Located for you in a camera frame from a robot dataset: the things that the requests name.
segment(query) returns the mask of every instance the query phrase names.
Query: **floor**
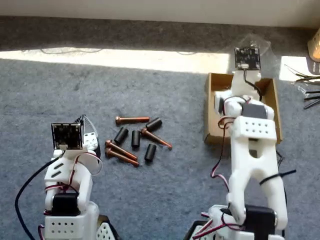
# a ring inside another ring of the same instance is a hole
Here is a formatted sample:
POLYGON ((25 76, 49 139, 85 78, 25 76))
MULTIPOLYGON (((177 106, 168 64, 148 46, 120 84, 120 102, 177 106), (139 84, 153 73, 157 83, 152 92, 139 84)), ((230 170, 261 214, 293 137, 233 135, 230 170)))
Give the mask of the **floor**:
MULTIPOLYGON (((148 140, 136 152, 141 166, 102 156, 91 199, 126 240, 182 239, 200 213, 226 203, 221 181, 210 178, 220 146, 203 143, 204 83, 208 72, 231 73, 233 48, 256 43, 262 75, 277 80, 285 156, 280 171, 288 195, 286 239, 318 239, 320 106, 303 110, 302 89, 284 69, 308 73, 306 42, 314 29, 222 24, 0 17, 0 235, 25 240, 14 199, 25 180, 52 155, 50 123, 86 114, 101 147, 119 128, 115 116, 160 117, 156 134, 173 144, 157 146, 144 163, 148 140)), ((143 124, 128 125, 129 131, 143 124)), ((123 145, 131 149, 130 140, 123 145)), ((218 170, 231 172, 228 152, 218 170)), ((20 209, 34 236, 44 223, 43 175, 21 197, 20 209)), ((249 204, 266 205, 257 182, 249 204)))

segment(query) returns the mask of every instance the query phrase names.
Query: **bolt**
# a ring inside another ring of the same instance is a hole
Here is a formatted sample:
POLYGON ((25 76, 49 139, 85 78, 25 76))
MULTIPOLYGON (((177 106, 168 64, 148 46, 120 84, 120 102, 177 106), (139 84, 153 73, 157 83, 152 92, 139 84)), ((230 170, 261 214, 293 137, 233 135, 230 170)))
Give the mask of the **bolt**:
POLYGON ((105 141, 105 147, 115 149, 118 152, 122 153, 123 155, 127 156, 128 158, 131 158, 134 161, 138 160, 136 155, 133 155, 131 152, 124 150, 122 147, 115 145, 111 140, 105 141))
POLYGON ((150 121, 148 116, 138 116, 138 117, 115 117, 115 124, 128 124, 128 123, 147 123, 150 121))
POLYGON ((142 128, 140 132, 141 132, 142 136, 148 136, 148 137, 152 138, 153 140, 159 142, 160 144, 166 145, 170 150, 172 149, 172 144, 162 140, 160 137, 158 137, 158 136, 154 135, 153 133, 149 132, 146 127, 142 128))
POLYGON ((117 153, 115 151, 112 151, 110 147, 108 147, 106 150, 105 150, 105 153, 108 157, 117 157, 129 164, 132 164, 133 166, 135 167, 139 167, 139 162, 137 161, 133 161, 132 159, 126 157, 126 156, 123 156, 121 155, 120 153, 117 153))

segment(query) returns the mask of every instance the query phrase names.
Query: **wall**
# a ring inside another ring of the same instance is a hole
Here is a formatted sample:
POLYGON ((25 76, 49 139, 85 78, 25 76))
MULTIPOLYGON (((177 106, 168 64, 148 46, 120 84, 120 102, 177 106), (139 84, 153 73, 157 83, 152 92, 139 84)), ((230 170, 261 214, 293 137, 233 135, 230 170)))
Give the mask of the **wall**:
POLYGON ((0 15, 320 27, 320 0, 0 0, 0 15))

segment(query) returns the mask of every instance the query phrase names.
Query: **bolt head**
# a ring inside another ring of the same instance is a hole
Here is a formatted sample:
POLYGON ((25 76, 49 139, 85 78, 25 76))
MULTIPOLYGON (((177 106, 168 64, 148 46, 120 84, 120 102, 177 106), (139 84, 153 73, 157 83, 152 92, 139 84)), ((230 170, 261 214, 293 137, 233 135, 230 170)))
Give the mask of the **bolt head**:
POLYGON ((145 134, 147 131, 148 131, 148 130, 147 130, 146 127, 142 128, 142 129, 140 130, 140 132, 141 132, 142 135, 145 134))
POLYGON ((111 147, 107 147, 106 149, 105 149, 105 153, 106 153, 106 155, 107 156, 109 156, 110 155, 110 153, 111 153, 111 147))
POLYGON ((105 146, 106 147, 110 147, 111 143, 112 143, 111 140, 107 140, 107 141, 105 141, 105 146))
POLYGON ((119 124, 120 123, 120 117, 119 116, 116 116, 115 117, 115 124, 119 124))

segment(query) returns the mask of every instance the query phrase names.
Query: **gray carpet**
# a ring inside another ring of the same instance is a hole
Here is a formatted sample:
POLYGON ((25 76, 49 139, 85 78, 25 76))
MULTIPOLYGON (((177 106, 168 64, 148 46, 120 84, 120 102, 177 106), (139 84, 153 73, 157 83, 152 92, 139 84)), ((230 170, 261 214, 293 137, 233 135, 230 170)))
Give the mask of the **gray carpet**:
MULTIPOLYGON (((217 52, 238 36, 254 33, 271 41, 281 56, 306 56, 314 30, 214 24, 0 18, 0 51, 51 47, 143 49, 217 52)), ((0 236, 27 237, 14 210, 14 199, 25 180, 53 152, 51 122, 70 122, 86 114, 95 124, 101 148, 118 131, 115 116, 160 117, 156 134, 173 144, 158 146, 152 165, 137 152, 141 166, 106 159, 93 178, 91 200, 107 214, 124 240, 180 240, 200 213, 224 204, 226 190, 210 178, 220 146, 203 143, 205 74, 0 59, 0 236)), ((303 110, 303 96, 288 82, 278 81, 285 155, 281 171, 297 169, 284 179, 288 195, 289 240, 318 239, 320 230, 318 143, 320 106, 303 110)), ((136 130, 142 125, 128 125, 136 130)), ((130 149, 127 139, 124 147, 130 149)), ((230 175, 226 153, 219 172, 230 175)), ((43 174, 27 188, 21 213, 34 236, 44 222, 43 174)), ((265 205, 258 184, 246 190, 249 204, 265 205)))

